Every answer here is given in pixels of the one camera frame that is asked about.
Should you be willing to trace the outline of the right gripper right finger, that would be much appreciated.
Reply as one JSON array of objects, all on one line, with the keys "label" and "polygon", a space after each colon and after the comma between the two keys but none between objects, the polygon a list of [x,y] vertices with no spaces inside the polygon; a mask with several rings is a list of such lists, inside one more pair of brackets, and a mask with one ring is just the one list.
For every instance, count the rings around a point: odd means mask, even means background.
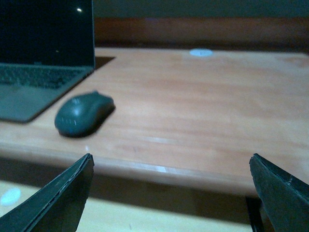
[{"label": "right gripper right finger", "polygon": [[309,230],[309,185],[254,154],[249,162],[253,183],[276,232]]}]

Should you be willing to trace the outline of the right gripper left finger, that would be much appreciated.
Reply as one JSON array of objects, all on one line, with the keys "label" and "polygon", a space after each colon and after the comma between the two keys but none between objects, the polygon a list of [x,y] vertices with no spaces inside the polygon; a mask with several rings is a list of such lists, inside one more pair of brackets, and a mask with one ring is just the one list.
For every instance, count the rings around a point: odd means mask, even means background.
[{"label": "right gripper left finger", "polygon": [[0,218],[2,232],[75,232],[88,199],[94,173],[91,154]]}]

